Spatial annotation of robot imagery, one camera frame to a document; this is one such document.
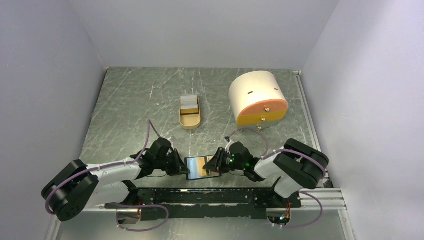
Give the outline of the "orange credit card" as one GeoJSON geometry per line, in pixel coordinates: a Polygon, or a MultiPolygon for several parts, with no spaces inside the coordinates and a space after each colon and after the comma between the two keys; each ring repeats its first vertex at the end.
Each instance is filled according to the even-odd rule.
{"type": "Polygon", "coordinates": [[[210,170],[208,163],[213,158],[213,156],[202,156],[198,157],[196,160],[198,175],[201,178],[213,177],[216,173],[210,170]]]}

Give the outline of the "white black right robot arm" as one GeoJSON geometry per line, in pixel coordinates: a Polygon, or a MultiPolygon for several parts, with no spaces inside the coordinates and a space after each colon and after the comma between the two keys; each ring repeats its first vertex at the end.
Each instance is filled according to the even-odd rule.
{"type": "Polygon", "coordinates": [[[263,182],[278,174],[269,199],[275,207],[282,207],[299,190],[314,190],[325,177],[329,163],[324,153],[290,138],[283,147],[261,157],[253,156],[241,142],[230,141],[225,148],[218,148],[203,169],[218,174],[242,171],[252,182],[263,182]]]}

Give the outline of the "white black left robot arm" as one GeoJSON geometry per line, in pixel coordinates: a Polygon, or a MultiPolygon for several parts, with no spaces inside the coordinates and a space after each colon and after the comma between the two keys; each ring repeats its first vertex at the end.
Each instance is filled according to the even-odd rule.
{"type": "Polygon", "coordinates": [[[139,189],[133,181],[148,177],[155,170],[168,176],[190,173],[178,150],[160,137],[150,148],[120,161],[85,164],[80,159],[73,160],[42,189],[41,196],[47,212],[62,222],[94,206],[142,206],[139,189]]]}

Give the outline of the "beige oval card tray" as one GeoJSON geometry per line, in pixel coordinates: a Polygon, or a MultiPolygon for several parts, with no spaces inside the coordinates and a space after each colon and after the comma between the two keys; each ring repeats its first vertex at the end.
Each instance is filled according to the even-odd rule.
{"type": "Polygon", "coordinates": [[[180,125],[186,130],[196,129],[201,124],[201,108],[200,108],[200,99],[199,100],[199,113],[198,114],[186,114],[181,115],[180,106],[179,106],[179,122],[180,125]]]}

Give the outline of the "stack of credit cards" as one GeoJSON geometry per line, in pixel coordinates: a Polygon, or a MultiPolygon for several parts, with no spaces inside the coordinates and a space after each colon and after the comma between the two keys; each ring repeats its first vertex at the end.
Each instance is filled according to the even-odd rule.
{"type": "Polygon", "coordinates": [[[181,96],[179,106],[181,115],[192,115],[200,112],[199,98],[197,95],[181,96]]]}

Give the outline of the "cream cylindrical drawer box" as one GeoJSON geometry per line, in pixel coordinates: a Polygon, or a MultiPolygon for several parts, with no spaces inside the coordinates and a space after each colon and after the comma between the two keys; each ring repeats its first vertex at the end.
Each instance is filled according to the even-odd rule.
{"type": "Polygon", "coordinates": [[[289,104],[275,76],[264,70],[245,73],[229,87],[228,96],[239,128],[262,130],[282,120],[289,104]]]}

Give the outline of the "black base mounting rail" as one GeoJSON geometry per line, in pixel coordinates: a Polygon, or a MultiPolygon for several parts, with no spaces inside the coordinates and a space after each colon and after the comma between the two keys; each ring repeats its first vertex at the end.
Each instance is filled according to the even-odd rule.
{"type": "Polygon", "coordinates": [[[140,211],[141,221],[171,219],[238,218],[265,220],[268,213],[302,206],[300,195],[283,198],[272,187],[251,188],[146,188],[126,204],[140,211]]]}

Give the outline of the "aluminium extrusion rail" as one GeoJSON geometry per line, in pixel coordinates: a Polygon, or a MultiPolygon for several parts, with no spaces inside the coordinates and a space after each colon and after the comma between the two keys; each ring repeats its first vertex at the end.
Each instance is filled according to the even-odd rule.
{"type": "Polygon", "coordinates": [[[306,195],[303,194],[300,198],[302,210],[318,211],[322,206],[321,218],[310,225],[310,227],[320,225],[318,230],[312,231],[314,237],[323,237],[324,240],[355,239],[342,191],[333,188],[328,173],[319,182],[318,188],[304,191],[306,195]]]}

